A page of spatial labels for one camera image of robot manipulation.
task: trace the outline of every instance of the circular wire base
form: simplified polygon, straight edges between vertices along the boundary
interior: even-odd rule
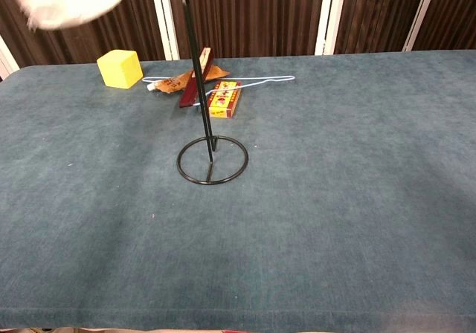
[[[242,143],[238,142],[237,140],[235,140],[234,138],[229,138],[228,136],[213,136],[213,139],[215,141],[215,143],[218,142],[218,139],[220,140],[226,140],[226,141],[229,141],[229,142],[232,142],[234,144],[236,144],[242,151],[243,151],[243,154],[245,155],[245,160],[243,162],[243,165],[233,174],[233,175],[230,175],[229,177],[227,178],[223,178],[223,179],[219,179],[217,181],[212,181],[211,178],[210,180],[205,180],[205,181],[200,181],[199,179],[196,179],[196,178],[193,178],[193,177],[190,177],[187,173],[185,173],[185,171],[181,168],[181,157],[182,155],[185,153],[185,151],[187,151],[191,146],[193,146],[195,143],[198,143],[198,142],[202,142],[202,141],[206,141],[207,138],[204,136],[203,138],[197,138],[196,140],[193,140],[192,142],[188,143],[185,145],[185,147],[183,149],[181,149],[180,153],[178,154],[177,156],[177,168],[178,168],[178,171],[180,172],[180,174],[182,175],[182,177],[184,177],[185,179],[187,179],[188,181],[190,182],[193,182],[193,183],[197,183],[197,184],[205,184],[205,185],[211,185],[211,184],[222,184],[222,183],[226,183],[226,182],[229,182],[231,181],[232,179],[235,179],[236,177],[238,177],[239,175],[241,175],[243,173],[243,171],[245,170],[246,166],[248,166],[248,151],[246,151],[246,148],[242,145]]]

